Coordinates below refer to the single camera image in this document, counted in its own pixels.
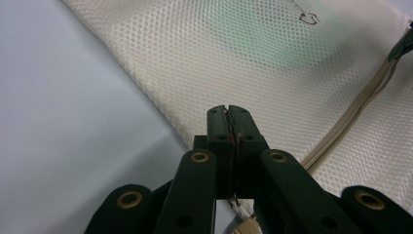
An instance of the screw hole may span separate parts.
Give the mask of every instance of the screw hole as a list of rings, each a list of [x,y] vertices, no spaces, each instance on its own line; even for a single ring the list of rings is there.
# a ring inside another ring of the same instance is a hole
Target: screw hole
[[[319,220],[319,222],[321,223],[321,225],[323,225],[324,227],[326,227],[328,229],[336,229],[337,228],[337,222],[334,219],[332,219],[331,217],[324,216]]]
[[[203,163],[206,162],[209,159],[209,156],[205,153],[195,153],[191,155],[191,160],[192,162],[195,163]]]
[[[137,191],[128,191],[118,197],[116,204],[122,209],[129,209],[137,206],[142,200],[142,194]]]
[[[175,225],[179,228],[186,228],[192,224],[192,218],[189,215],[181,215],[175,220]]]
[[[385,203],[380,198],[365,191],[358,191],[356,193],[356,200],[366,208],[376,211],[383,210],[386,207]]]
[[[286,161],[286,156],[278,152],[271,152],[270,157],[273,161],[278,162],[278,163],[283,163]]]

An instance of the mesh bag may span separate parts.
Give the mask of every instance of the mesh bag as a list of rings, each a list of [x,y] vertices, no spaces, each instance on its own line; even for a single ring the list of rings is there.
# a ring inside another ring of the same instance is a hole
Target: mesh bag
[[[402,36],[380,0],[65,0],[188,146],[206,111],[248,109],[270,147],[302,162]],[[372,186],[413,203],[413,57],[362,112],[314,177],[339,194]]]

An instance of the drawn mark on fabric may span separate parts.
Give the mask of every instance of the drawn mark on fabric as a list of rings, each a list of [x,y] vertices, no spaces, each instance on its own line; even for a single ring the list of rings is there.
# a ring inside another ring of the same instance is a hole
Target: drawn mark on fabric
[[[295,8],[300,11],[300,21],[309,24],[309,25],[316,25],[319,22],[319,17],[315,13],[311,12],[305,12],[303,8],[298,6],[298,4],[295,2],[295,0],[289,0],[291,1],[292,4],[294,4]]]

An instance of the beige zipper tape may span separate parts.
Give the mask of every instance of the beige zipper tape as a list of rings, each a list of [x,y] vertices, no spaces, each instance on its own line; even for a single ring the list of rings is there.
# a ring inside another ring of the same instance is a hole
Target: beige zipper tape
[[[327,157],[328,153],[336,146],[340,140],[346,135],[362,110],[367,104],[377,97],[380,92],[387,86],[392,79],[397,60],[386,60],[382,63],[377,73],[373,76],[370,82],[357,95],[350,104],[343,116],[337,121],[333,128],[325,135],[318,145],[310,152],[310,154],[301,162],[302,166],[312,174],[322,161]]]

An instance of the white table surface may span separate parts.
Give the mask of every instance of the white table surface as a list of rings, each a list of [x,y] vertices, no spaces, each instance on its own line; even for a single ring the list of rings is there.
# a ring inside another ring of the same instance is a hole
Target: white table surface
[[[83,233],[113,189],[156,189],[186,150],[62,2],[0,2],[0,233]],[[218,202],[215,233],[234,216]]]

